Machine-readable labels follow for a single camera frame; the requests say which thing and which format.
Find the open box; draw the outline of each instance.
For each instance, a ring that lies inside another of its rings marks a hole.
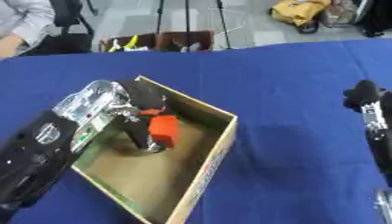
[[[110,141],[97,137],[73,169],[142,223],[183,223],[234,141],[237,116],[143,76],[137,80],[167,96],[179,119],[175,147],[127,155],[122,149],[133,143],[117,132]]]

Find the gray floor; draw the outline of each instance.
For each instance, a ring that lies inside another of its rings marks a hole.
[[[99,10],[99,16],[93,17],[87,6],[83,14],[96,29],[94,46],[101,39],[154,32],[157,24],[159,0],[92,0]],[[184,31],[185,0],[164,0],[163,31]],[[212,29],[215,32],[215,50],[225,45],[222,35],[216,0],[191,1],[192,30]],[[287,24],[270,18],[266,11],[277,0],[222,0],[229,37],[234,48],[266,46],[288,42],[312,42],[342,39],[363,39],[353,27],[326,28],[320,26],[318,33],[298,34]]]

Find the cardboard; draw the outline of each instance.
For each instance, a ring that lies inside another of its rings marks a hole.
[[[159,86],[168,97],[179,118],[175,147],[140,155],[132,153],[125,134],[106,131],[110,137],[97,137],[73,169],[142,223],[183,223],[234,141],[237,117],[138,79]]]

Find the blue tablecloth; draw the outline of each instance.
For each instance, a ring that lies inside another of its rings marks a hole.
[[[231,111],[237,139],[189,223],[374,224],[385,183],[342,91],[392,89],[392,40],[203,53],[92,53],[0,62],[0,138],[98,79],[155,81]],[[132,223],[72,171],[12,223]]]

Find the robotic arm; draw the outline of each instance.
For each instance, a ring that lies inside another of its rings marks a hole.
[[[111,123],[140,151],[164,151],[177,135],[177,119],[166,106],[166,97],[152,85],[94,81],[0,147],[0,223],[39,200]]]
[[[362,114],[367,142],[381,173],[392,185],[392,93],[363,80],[346,90],[344,105]],[[377,192],[376,205],[386,224],[392,224],[392,192]]]

